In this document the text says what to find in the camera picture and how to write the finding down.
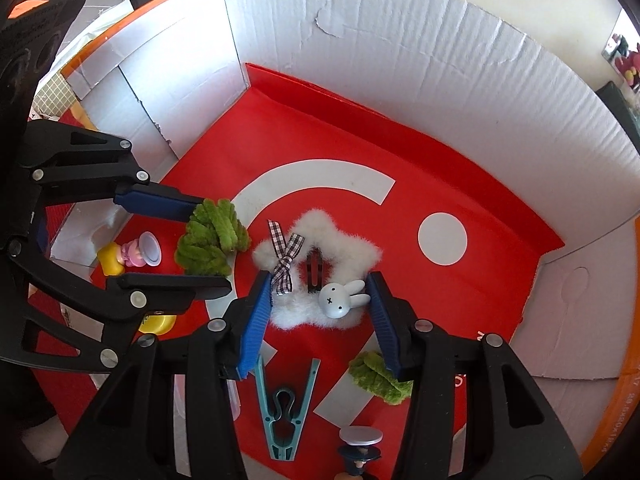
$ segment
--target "bunny face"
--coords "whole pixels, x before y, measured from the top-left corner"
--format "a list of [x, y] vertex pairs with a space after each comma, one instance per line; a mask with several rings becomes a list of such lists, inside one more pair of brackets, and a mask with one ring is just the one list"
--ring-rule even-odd
[[370, 301], [368, 294], [358, 294], [364, 288], [362, 280], [355, 280], [346, 285], [328, 283], [318, 296], [320, 308], [325, 316], [340, 319], [356, 306], [364, 306]]

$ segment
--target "grid-patterned paper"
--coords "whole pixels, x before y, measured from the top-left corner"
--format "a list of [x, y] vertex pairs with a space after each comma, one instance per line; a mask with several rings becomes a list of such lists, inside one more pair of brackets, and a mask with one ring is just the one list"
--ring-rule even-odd
[[33, 99], [33, 108], [41, 115], [60, 117], [76, 102], [76, 96], [65, 79], [57, 73]]

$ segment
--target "checkered ribbon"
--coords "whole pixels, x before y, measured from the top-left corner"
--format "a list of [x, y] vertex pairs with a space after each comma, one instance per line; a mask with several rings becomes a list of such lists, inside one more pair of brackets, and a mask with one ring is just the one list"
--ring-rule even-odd
[[273, 248], [276, 251], [276, 256], [279, 260], [278, 265], [273, 271], [271, 288], [276, 291], [277, 295], [281, 296], [293, 290], [289, 269], [291, 268], [293, 259], [298, 256], [298, 253], [302, 248], [302, 244], [305, 241], [305, 237], [292, 233], [291, 238], [289, 238], [289, 241], [287, 242], [282, 234], [280, 224], [272, 220], [269, 220], [268, 222]]

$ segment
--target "cardboard box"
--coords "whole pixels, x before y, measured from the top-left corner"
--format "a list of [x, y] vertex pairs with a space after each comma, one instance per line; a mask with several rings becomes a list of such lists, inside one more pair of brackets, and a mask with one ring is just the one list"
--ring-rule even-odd
[[[245, 94], [252, 63], [431, 136], [506, 186], [564, 243], [515, 306], [511, 344], [585, 464], [597, 460], [638, 360], [640, 158], [557, 57], [462, 0], [156, 0], [88, 47], [67, 81], [98, 129], [127, 136], [136, 117], [134, 153], [158, 178]], [[52, 254], [91, 265], [125, 220], [77, 206]]]

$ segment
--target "green fuzzy object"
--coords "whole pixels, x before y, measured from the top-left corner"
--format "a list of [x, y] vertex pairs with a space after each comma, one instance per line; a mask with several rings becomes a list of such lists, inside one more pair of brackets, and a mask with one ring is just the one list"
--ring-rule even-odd
[[387, 404], [397, 406], [411, 397], [413, 381], [399, 383], [386, 369], [382, 355], [378, 352], [363, 352], [349, 363], [353, 382], [363, 390], [381, 397]]
[[231, 267], [226, 256], [233, 251], [244, 252], [250, 245], [249, 233], [239, 222], [231, 201], [222, 199], [216, 205], [206, 198], [193, 209], [174, 259], [185, 274], [228, 276]]

